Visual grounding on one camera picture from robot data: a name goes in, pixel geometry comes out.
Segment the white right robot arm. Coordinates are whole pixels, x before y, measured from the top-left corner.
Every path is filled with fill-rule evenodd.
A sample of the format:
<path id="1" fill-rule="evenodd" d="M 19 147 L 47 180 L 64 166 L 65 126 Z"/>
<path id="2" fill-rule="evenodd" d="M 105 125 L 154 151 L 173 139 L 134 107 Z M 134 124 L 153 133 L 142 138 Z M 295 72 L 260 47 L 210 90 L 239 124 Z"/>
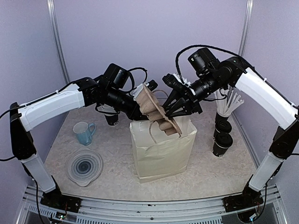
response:
<path id="1" fill-rule="evenodd" d="M 271 179 L 295 149 L 299 140 L 299 108 L 291 103 L 277 89 L 268 83 L 243 57 L 229 52 L 231 57 L 219 61 L 211 52 L 212 46 L 195 45 L 197 51 L 188 57 L 195 69 L 197 80 L 186 81 L 181 74 L 178 60 L 182 53 L 191 49 L 186 47 L 177 53 L 175 63 L 177 72 L 165 75 L 163 82 L 172 89 L 163 108 L 168 118 L 201 113 L 200 101 L 219 89 L 236 88 L 255 101 L 263 114 L 273 120 L 271 130 L 265 127 L 258 134 L 273 134 L 272 144 L 257 171 L 249 180 L 246 190 L 239 196 L 239 203 L 249 207 L 257 200 L 256 191 L 260 191 Z"/>

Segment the brown pulp cup carrier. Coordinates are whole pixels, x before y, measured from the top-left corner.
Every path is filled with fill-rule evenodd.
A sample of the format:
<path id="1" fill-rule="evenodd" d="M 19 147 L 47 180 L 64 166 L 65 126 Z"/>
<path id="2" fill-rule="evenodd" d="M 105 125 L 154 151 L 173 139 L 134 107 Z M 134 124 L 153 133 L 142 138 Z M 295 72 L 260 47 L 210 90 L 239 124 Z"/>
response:
<path id="1" fill-rule="evenodd" d="M 160 130 L 167 136 L 177 133 L 181 137 L 182 131 L 180 127 L 174 119 L 166 116 L 164 108 L 159 104 L 158 99 L 146 84 L 140 84 L 133 95 L 134 100 L 140 106 L 142 115 L 145 115 L 151 122 L 157 122 Z"/>

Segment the cream paper bag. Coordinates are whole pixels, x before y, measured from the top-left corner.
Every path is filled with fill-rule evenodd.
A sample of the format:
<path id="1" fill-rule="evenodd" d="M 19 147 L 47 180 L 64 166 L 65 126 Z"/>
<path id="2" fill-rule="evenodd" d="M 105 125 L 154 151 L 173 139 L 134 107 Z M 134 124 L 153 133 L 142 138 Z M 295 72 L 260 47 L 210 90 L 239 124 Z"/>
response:
<path id="1" fill-rule="evenodd" d="M 182 173 L 186 170 L 197 129 L 188 116 L 174 118 L 181 137 L 167 136 L 157 122 L 132 121 L 130 132 L 135 168 L 140 183 Z"/>

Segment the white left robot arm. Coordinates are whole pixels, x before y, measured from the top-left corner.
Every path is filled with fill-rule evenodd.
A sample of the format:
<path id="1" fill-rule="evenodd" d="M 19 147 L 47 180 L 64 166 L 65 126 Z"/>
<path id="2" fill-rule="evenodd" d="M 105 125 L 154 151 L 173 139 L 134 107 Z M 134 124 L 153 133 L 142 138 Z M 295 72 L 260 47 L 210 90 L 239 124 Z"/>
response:
<path id="1" fill-rule="evenodd" d="M 11 104 L 9 112 L 13 155 L 23 164 L 39 188 L 47 193 L 46 198 L 53 206 L 62 207 L 65 196 L 56 190 L 57 184 L 35 147 L 35 134 L 56 117 L 91 105 L 108 105 L 116 112 L 126 114 L 130 120 L 142 120 L 144 116 L 139 105 L 129 95 L 129 91 L 122 90 L 128 79 L 135 86 L 133 71 L 135 68 L 127 70 L 112 63 L 104 74 L 96 78 L 84 77 L 31 102 Z"/>

